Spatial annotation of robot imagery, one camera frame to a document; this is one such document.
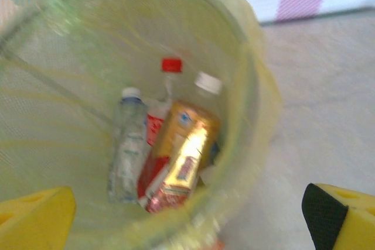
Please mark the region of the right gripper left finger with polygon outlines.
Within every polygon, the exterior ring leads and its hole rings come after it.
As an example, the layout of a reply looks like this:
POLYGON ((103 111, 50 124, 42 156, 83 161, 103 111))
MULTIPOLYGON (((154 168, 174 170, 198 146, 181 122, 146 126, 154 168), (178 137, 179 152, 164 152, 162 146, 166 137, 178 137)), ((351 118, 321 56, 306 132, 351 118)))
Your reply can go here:
POLYGON ((1 202, 1 249, 63 249, 76 213, 71 188, 1 202))

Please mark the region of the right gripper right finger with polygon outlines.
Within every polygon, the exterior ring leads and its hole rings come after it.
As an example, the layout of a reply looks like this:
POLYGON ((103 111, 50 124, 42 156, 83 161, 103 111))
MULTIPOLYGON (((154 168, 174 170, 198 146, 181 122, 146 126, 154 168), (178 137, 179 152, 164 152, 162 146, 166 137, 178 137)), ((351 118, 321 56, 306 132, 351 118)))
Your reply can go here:
POLYGON ((374 249, 374 196, 310 183, 302 213, 316 249, 374 249))

